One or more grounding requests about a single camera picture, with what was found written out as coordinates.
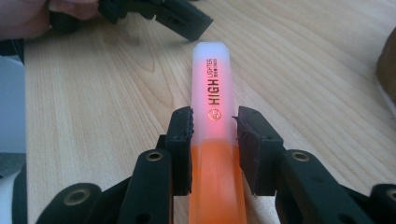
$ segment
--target wood grain surface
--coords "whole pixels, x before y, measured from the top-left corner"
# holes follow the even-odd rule
[[[214,19],[200,41],[230,49],[235,111],[262,112],[286,148],[313,153],[340,184],[369,194],[396,183],[396,120],[375,80],[395,1],[192,3]],[[72,184],[105,190],[132,174],[171,113],[191,103],[196,44],[137,14],[27,41],[30,223]],[[278,222],[273,198],[245,192],[248,223]],[[187,197],[176,198],[175,222],[188,222]]]

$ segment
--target highlighter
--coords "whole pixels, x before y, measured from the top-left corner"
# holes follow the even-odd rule
[[[202,42],[192,60],[189,223],[247,223],[229,51],[221,42]]]

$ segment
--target highlighter cap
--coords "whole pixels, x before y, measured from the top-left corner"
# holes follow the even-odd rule
[[[236,146],[230,54],[221,42],[201,42],[193,51],[191,107],[192,146],[209,139]]]

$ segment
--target black object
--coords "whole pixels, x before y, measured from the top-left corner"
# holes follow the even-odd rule
[[[26,163],[14,180],[12,193],[12,223],[27,223]]]
[[[396,223],[396,185],[376,185],[370,197],[364,196],[339,185],[312,154],[283,148],[260,112],[240,106],[236,120],[240,164],[250,190],[257,196],[276,194],[281,223]],[[175,111],[167,135],[139,156],[132,178],[79,206],[64,206],[67,195],[76,192],[74,186],[64,189],[37,223],[64,223],[72,211],[70,223],[173,223],[173,196],[191,190],[191,134],[191,109]]]
[[[24,63],[24,41],[23,39],[12,39],[0,41],[0,55],[12,56],[18,55],[22,63]]]
[[[99,12],[110,22],[125,18],[128,12],[138,12],[147,20],[155,20],[193,41],[212,23],[205,13],[186,0],[101,0]],[[63,13],[50,13],[50,24],[63,33],[78,28],[78,19]]]
[[[49,24],[52,29],[64,34],[71,34],[78,28],[79,20],[62,12],[50,12]]]

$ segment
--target human hand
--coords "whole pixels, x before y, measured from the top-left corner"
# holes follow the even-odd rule
[[[50,11],[90,19],[98,4],[98,0],[0,0],[0,40],[42,34],[50,27]]]

